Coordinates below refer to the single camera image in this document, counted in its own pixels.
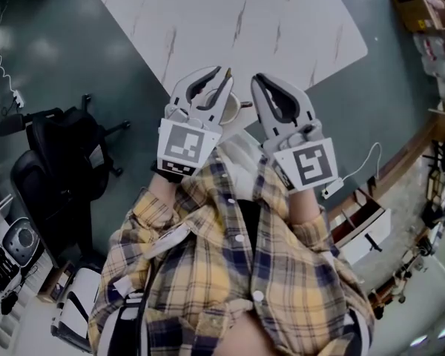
marble tabletop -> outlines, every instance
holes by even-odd
[[[251,100],[249,82],[259,72],[306,90],[367,54],[341,0],[102,2],[168,94],[182,77],[209,65],[232,68],[241,101]],[[253,108],[241,110],[224,137],[256,119]]]

green floor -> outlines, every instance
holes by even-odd
[[[343,0],[369,54],[315,85],[308,93],[331,136],[340,175],[356,169],[372,143],[387,162],[428,120],[437,104],[434,79],[423,74],[412,36],[399,23],[389,0]],[[0,0],[3,7],[5,0]],[[111,156],[124,174],[111,177],[104,196],[92,203],[93,241],[105,253],[139,189],[151,177],[157,127],[167,93],[100,0],[11,0],[1,24],[5,70],[25,100],[25,113],[80,103],[92,93],[90,112],[106,127],[130,119],[129,131],[109,139]],[[11,103],[1,78],[0,104]],[[262,139],[257,126],[251,132]],[[27,150],[24,133],[0,139],[0,171],[8,175]],[[343,200],[375,172],[375,156],[326,204]]]

shirt button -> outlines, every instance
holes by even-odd
[[[252,297],[256,302],[262,302],[264,299],[264,293],[262,293],[261,290],[256,290],[252,293]]]

yellow plaid shirt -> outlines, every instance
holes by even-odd
[[[89,319],[94,352],[106,319],[124,300],[113,284],[127,276],[136,290],[142,289],[149,269],[142,254],[182,223],[190,228],[189,236],[156,259],[164,262],[145,311],[152,355],[183,350],[184,355],[210,355],[235,320],[251,310],[285,355],[344,355],[354,336],[345,330],[350,308],[366,319],[372,334],[371,307],[323,215],[291,225],[287,190],[266,163],[260,160],[253,191],[261,207],[254,253],[217,149],[198,175],[178,188],[173,209],[143,190],[110,240]],[[238,234],[247,241],[236,241]],[[334,256],[333,263],[323,252]],[[261,301],[251,298],[254,291],[263,293]]]

cardboard box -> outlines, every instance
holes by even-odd
[[[392,0],[410,32],[445,29],[445,0]]]
[[[38,299],[45,303],[56,303],[73,272],[74,265],[69,261],[59,269],[51,269],[38,293]]]

